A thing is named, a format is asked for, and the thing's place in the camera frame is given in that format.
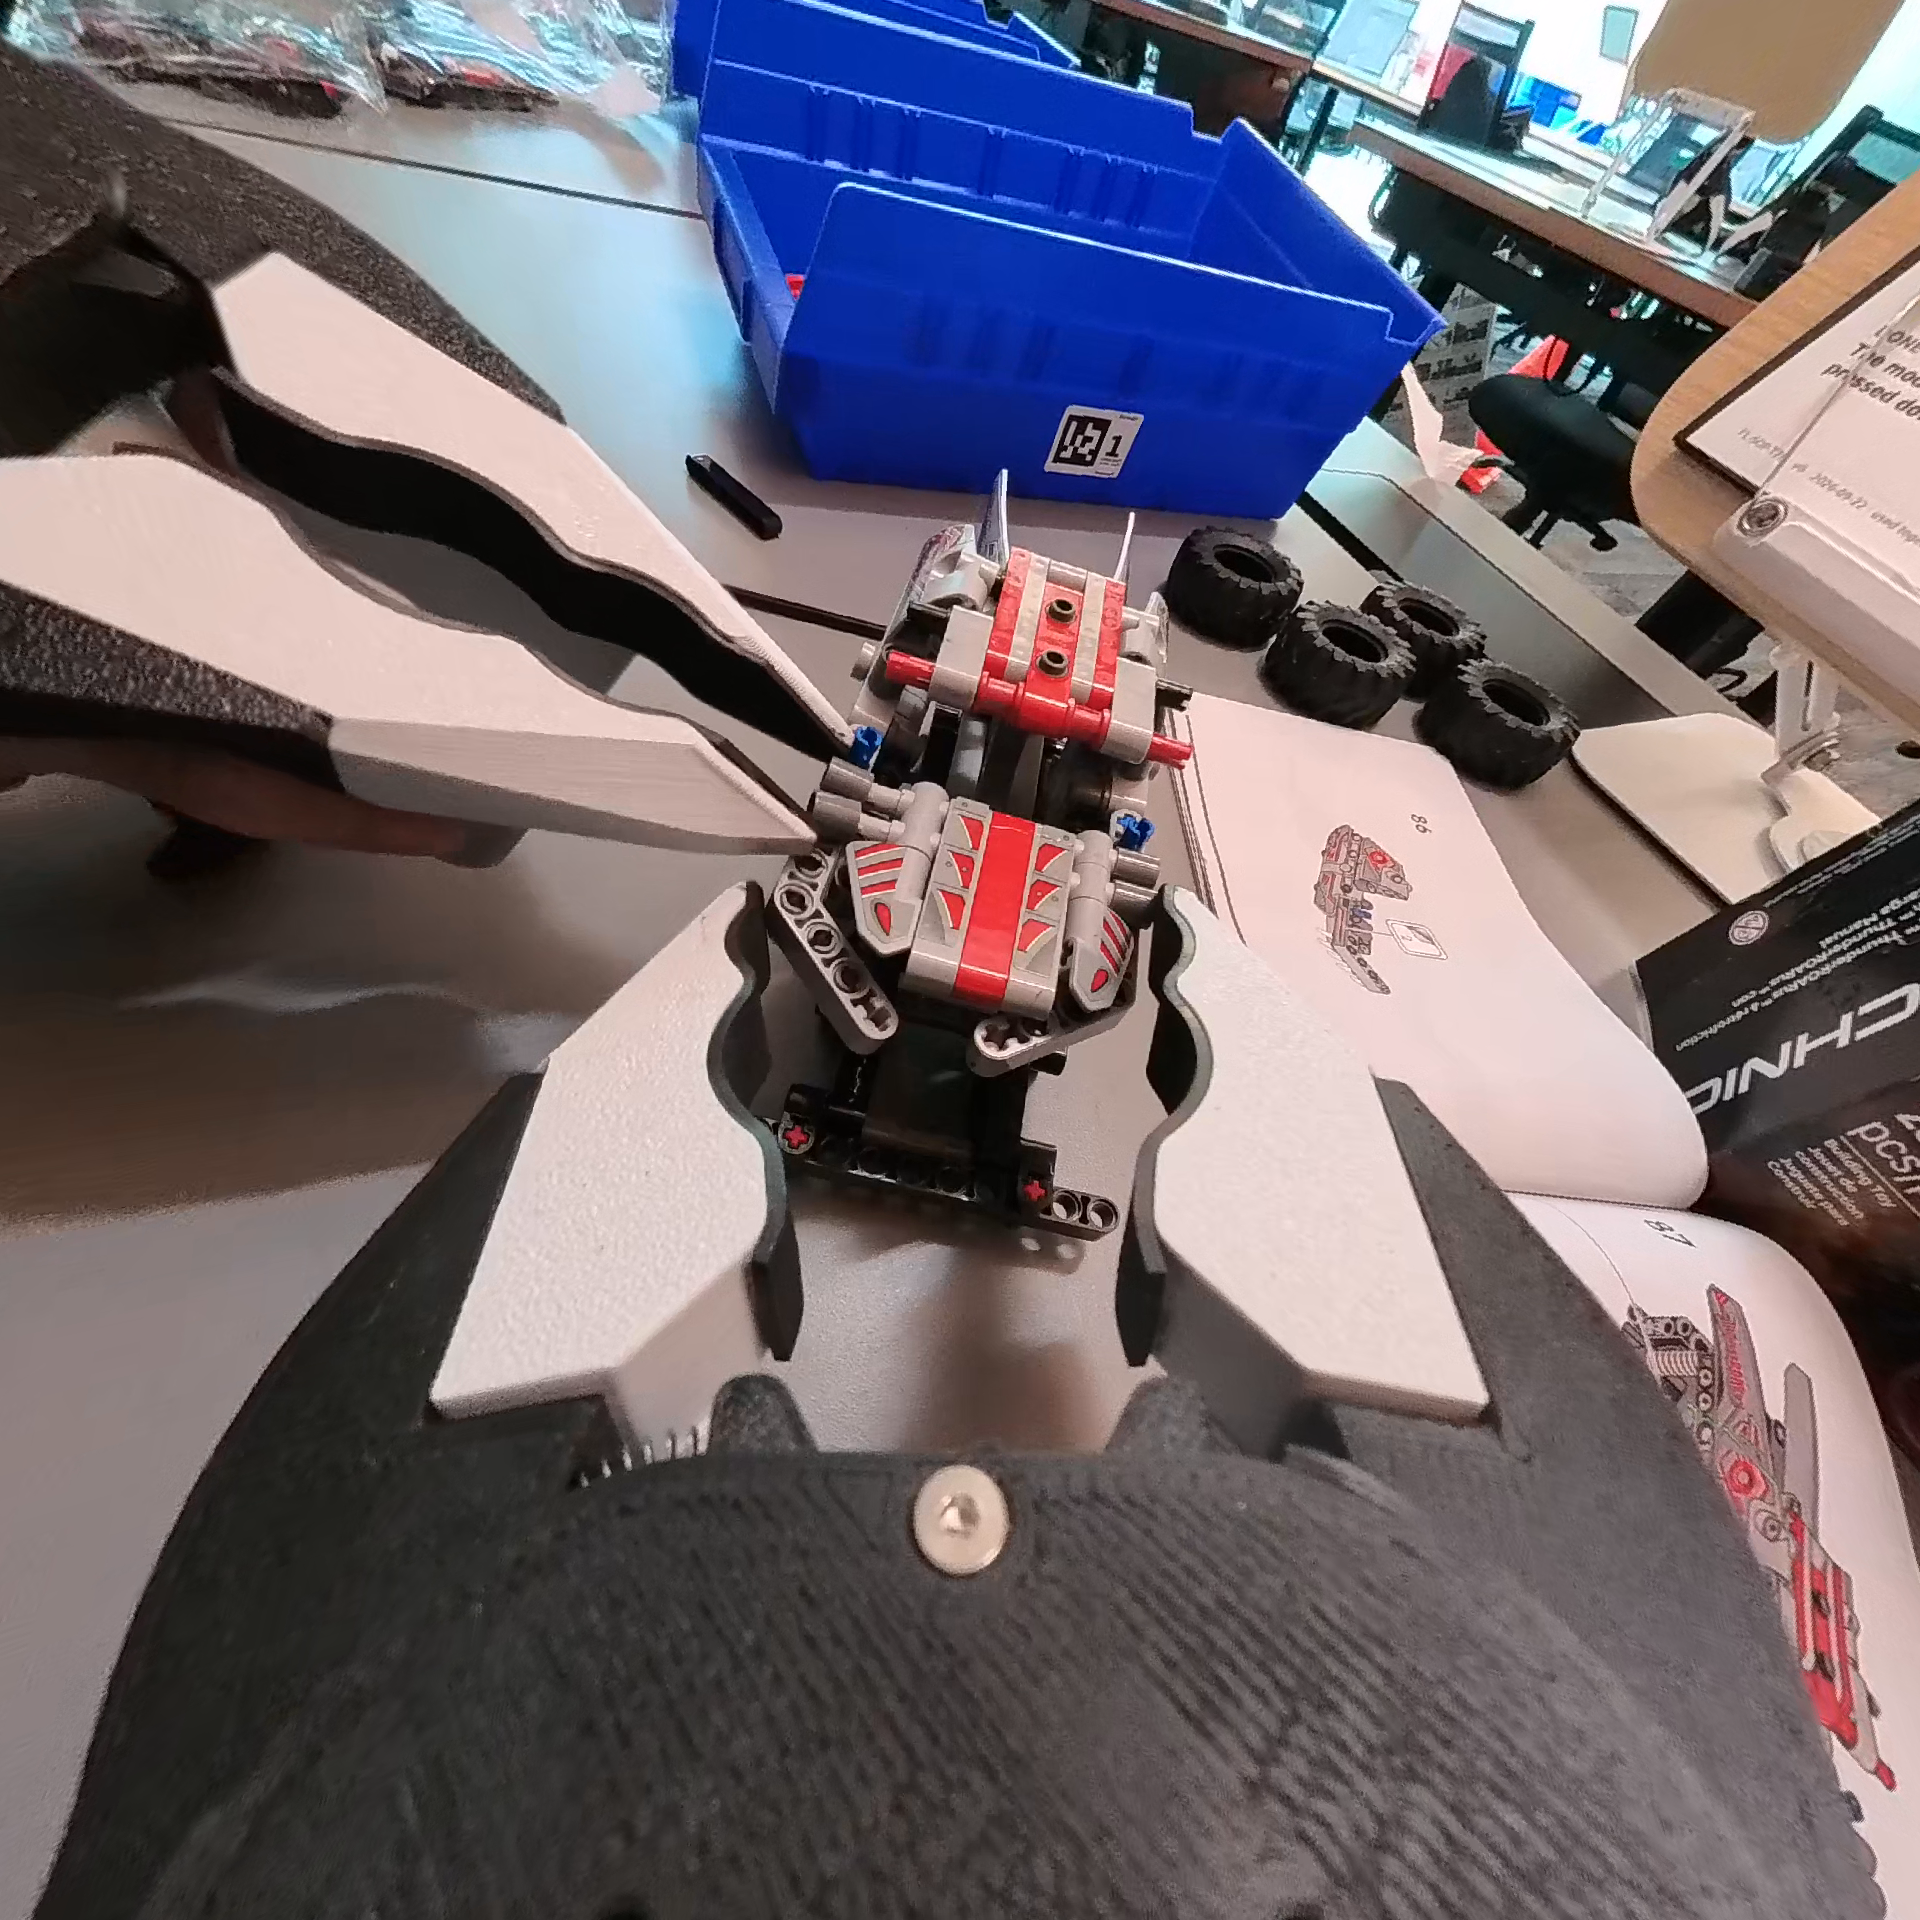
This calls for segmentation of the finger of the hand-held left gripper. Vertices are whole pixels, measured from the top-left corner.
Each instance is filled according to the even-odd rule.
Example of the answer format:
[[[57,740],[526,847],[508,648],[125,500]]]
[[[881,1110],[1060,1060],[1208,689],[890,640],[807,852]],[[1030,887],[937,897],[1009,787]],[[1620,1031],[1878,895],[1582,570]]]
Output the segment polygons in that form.
[[[702,852],[800,852],[777,784],[678,714],[565,676],[514,639],[360,593],[262,500],[156,452],[4,462],[4,588],[55,612],[94,729],[237,728],[237,754],[319,754],[345,793],[488,830]]]
[[[561,630],[798,752],[848,745],[848,721],[565,420],[288,257],[209,284],[208,308],[218,407],[253,479],[480,561]]]

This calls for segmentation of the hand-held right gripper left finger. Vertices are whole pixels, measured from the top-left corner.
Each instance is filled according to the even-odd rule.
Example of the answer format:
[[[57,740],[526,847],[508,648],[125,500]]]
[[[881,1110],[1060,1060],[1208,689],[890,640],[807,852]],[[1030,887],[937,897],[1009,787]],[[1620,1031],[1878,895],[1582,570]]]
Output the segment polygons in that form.
[[[444,1417],[601,1400],[636,1452],[706,1440],[719,1388],[793,1354],[764,895],[729,887],[536,1078],[429,1400]]]

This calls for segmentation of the toy brick truck model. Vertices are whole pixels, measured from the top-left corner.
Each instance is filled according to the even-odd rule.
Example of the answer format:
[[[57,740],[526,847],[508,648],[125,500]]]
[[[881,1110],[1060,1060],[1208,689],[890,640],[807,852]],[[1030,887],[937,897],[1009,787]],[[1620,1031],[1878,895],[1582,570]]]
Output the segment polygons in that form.
[[[1167,607],[1009,537],[1009,475],[927,540],[856,659],[850,739],[766,923],[837,1051],[772,1124],[790,1170],[1093,1242],[1116,1203],[1024,1131],[1038,1072],[1136,1002],[1160,895],[1150,802],[1186,769]]]

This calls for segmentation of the person's left hand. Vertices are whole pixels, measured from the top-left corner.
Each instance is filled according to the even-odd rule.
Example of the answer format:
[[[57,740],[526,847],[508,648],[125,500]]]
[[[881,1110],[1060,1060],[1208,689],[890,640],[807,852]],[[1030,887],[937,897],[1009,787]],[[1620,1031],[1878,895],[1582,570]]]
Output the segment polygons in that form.
[[[431,857],[492,870],[522,833],[456,823],[311,784],[230,752],[121,736],[4,736],[2,787],[72,778],[142,798],[172,823],[148,856],[158,881],[212,876],[265,847],[309,847],[381,857]]]

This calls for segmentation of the clear bag of toy parts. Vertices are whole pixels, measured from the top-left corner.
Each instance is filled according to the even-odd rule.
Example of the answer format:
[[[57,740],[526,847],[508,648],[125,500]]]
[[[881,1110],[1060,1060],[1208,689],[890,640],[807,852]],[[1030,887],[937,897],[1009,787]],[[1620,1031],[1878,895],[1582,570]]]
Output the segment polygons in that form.
[[[366,2],[358,15],[381,88],[402,105],[583,105],[621,120],[668,95],[661,6]]]
[[[68,18],[79,57],[114,81],[309,118],[381,100],[366,27],[351,8],[82,2]]]

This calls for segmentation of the white instruction booklet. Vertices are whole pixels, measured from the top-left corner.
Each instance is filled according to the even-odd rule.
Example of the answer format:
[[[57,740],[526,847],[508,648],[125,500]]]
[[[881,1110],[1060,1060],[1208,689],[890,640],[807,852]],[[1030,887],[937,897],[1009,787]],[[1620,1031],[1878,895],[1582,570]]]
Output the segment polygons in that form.
[[[1842,1809],[1914,1908],[1912,1538],[1853,1344],[1774,1242],[1674,1209],[1698,1130],[1528,915],[1446,760],[1194,692],[1206,904],[1517,1203],[1666,1395],[1777,1606]]]

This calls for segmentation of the black short toy beam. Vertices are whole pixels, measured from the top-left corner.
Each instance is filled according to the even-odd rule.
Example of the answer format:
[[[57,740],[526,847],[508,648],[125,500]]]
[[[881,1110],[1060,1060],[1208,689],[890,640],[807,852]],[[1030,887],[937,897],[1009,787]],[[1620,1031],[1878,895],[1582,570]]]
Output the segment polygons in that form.
[[[685,456],[685,473],[695,489],[704,492],[718,508],[761,543],[777,543],[783,536],[781,514],[752,487],[706,452]]]

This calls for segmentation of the black toy axle rod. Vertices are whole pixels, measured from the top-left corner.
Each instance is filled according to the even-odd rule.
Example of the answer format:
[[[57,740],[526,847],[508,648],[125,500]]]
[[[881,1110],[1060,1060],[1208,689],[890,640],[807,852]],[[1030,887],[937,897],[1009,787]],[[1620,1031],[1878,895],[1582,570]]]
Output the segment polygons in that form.
[[[845,633],[856,640],[881,640],[886,636],[886,622],[868,620],[862,615],[845,615],[832,612],[826,608],[815,608],[810,604],[800,604],[774,593],[758,593],[752,588],[729,588],[726,590],[742,608],[752,612],[764,612],[769,618],[783,618],[789,622],[807,624],[813,630],[822,630],[830,633]]]

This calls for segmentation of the black toy set box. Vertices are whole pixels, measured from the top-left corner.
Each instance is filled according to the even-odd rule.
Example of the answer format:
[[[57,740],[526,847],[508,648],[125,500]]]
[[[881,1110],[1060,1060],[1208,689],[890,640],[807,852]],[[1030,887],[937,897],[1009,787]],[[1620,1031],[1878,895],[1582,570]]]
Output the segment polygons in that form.
[[[1914,1297],[1917,804],[1636,966],[1709,1158],[1702,1209],[1831,1289]]]

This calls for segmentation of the black toy tire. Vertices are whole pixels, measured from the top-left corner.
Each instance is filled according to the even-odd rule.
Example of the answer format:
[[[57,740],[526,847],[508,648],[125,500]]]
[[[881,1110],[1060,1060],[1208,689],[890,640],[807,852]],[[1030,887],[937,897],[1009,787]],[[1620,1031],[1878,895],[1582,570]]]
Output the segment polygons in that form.
[[[1340,729],[1372,729],[1410,696],[1418,663],[1380,620],[1301,604],[1263,648],[1257,674],[1286,708]]]
[[[1414,584],[1378,580],[1360,602],[1360,612],[1399,636],[1414,667],[1406,699],[1418,704],[1455,672],[1485,655],[1485,630],[1439,593]]]
[[[1270,543],[1228,527],[1198,527],[1167,567],[1162,599],[1202,640],[1257,652],[1301,607],[1302,590],[1298,566]]]
[[[1413,724],[1458,775],[1498,793],[1541,783],[1580,736],[1577,719],[1550,689],[1489,659],[1439,680]]]

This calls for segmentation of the blue plastic bin with tag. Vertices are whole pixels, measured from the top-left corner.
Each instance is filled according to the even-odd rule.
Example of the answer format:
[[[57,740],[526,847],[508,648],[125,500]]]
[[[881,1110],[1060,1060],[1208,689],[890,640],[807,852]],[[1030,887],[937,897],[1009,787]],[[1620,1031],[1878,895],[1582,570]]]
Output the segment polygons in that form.
[[[1282,518],[1442,322],[1248,128],[1039,72],[992,120],[721,59],[718,271],[830,483]]]

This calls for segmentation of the white sign stand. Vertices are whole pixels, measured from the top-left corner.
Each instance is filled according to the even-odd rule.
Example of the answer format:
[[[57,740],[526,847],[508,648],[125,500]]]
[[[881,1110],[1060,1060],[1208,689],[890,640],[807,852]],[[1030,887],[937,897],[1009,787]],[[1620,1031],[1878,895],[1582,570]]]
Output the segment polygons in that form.
[[[1721,524],[1711,556],[1788,612],[1768,728],[1709,714],[1597,728],[1572,760],[1719,900],[1738,904],[1878,823],[1828,775],[1836,712],[1840,683],[1860,674],[1914,696],[1914,540],[1878,514],[1846,532],[1807,503],[1760,494]]]

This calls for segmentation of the black office chair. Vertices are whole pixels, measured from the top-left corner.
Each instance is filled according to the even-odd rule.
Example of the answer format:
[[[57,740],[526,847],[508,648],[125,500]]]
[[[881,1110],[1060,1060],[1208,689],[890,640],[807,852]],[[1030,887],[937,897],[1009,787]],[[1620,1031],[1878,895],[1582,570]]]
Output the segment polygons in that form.
[[[1550,380],[1503,372],[1472,388],[1466,412],[1522,487],[1501,514],[1511,532],[1541,546],[1562,521],[1593,552],[1612,553],[1612,527],[1638,524],[1629,489],[1636,442],[1597,406]]]

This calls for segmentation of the instruction sign board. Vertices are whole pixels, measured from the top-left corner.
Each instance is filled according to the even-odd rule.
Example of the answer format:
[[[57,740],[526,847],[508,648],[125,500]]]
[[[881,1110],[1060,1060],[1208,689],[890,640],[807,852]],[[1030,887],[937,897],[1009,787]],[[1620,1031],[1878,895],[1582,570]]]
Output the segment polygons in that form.
[[[1730,620],[1761,630],[1783,612],[1713,545],[1757,492],[1914,566],[1864,524],[1892,508],[1914,529],[1914,480],[1892,479],[1914,465],[1914,241],[1909,178],[1704,351],[1641,430],[1638,524],[1684,575],[1638,630],[1682,665],[1711,672]]]

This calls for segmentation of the wooden work table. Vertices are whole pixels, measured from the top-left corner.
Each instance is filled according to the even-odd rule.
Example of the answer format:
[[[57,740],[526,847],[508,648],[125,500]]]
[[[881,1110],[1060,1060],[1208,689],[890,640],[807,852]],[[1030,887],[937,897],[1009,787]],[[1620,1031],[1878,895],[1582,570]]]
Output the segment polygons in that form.
[[[1401,132],[1360,122],[1354,150],[1378,156],[1396,180],[1413,180],[1431,196],[1466,209],[1474,220],[1501,233],[1582,262],[1650,297],[1722,329],[1741,322],[1760,303],[1735,288],[1733,274],[1666,242],[1641,241],[1580,214],[1577,196],[1550,190],[1538,177],[1505,160],[1460,152],[1429,136]]]

